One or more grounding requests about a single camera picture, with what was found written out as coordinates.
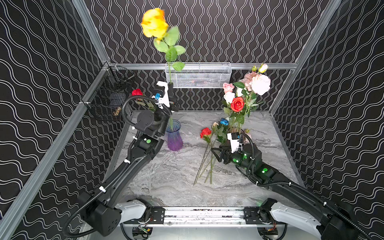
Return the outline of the orange red rose stem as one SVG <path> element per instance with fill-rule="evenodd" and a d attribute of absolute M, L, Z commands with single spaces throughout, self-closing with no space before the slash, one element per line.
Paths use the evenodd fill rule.
<path fill-rule="evenodd" d="M 234 98 L 231 103 L 230 126 L 240 129 L 245 122 L 245 101 L 243 97 Z"/>

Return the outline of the pink flower spray stem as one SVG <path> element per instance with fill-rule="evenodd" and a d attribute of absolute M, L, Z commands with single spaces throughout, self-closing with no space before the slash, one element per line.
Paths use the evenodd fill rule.
<path fill-rule="evenodd" d="M 245 101 L 245 119 L 251 115 L 252 111 L 257 110 L 263 101 L 259 98 L 271 89 L 272 81 L 265 75 L 269 66 L 262 64 L 261 66 L 252 67 L 251 71 L 245 74 L 244 78 L 230 83 L 223 84 L 224 90 L 224 113 L 226 118 L 220 120 L 220 126 L 230 128 L 230 115 L 232 113 L 231 103 L 234 98 L 243 97 Z"/>

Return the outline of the yellow rose stem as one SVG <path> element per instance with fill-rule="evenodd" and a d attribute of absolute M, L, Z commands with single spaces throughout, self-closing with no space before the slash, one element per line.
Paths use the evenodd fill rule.
<path fill-rule="evenodd" d="M 172 70 L 181 72 L 185 63 L 178 57 L 186 52 L 185 47 L 178 45 L 180 31 L 178 27 L 170 27 L 165 18 L 165 11 L 159 8 L 148 10 L 142 17 L 143 34 L 152 38 L 155 49 L 164 54 L 169 73 Z"/>

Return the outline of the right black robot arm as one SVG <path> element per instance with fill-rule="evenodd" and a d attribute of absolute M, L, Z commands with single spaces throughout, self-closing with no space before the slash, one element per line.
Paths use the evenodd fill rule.
<path fill-rule="evenodd" d="M 287 178 L 279 170 L 262 160 L 262 153 L 254 144 L 245 144 L 232 152 L 229 146 L 212 148 L 218 162 L 232 163 L 253 184 L 275 192 L 300 207 L 285 207 L 268 198 L 259 207 L 260 222 L 280 222 L 299 228 L 320 240 L 356 240 L 359 236 L 372 237 L 359 226 L 351 205 L 346 202 L 326 201 L 305 187 Z"/>

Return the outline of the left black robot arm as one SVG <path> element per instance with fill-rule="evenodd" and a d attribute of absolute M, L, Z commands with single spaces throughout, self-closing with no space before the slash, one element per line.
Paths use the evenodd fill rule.
<path fill-rule="evenodd" d="M 132 122 L 127 114 L 127 105 L 135 100 L 147 100 L 155 107 L 145 110 Z M 133 200 L 119 204 L 118 198 L 124 188 L 161 150 L 168 122 L 176 107 L 174 84 L 157 82 L 155 95 L 126 98 L 120 114 L 125 123 L 137 132 L 127 151 L 127 157 L 114 172 L 98 187 L 78 198 L 80 207 L 64 223 L 63 235 L 77 239 L 98 232 L 106 237 L 115 228 L 127 221 L 143 218 L 146 204 Z"/>

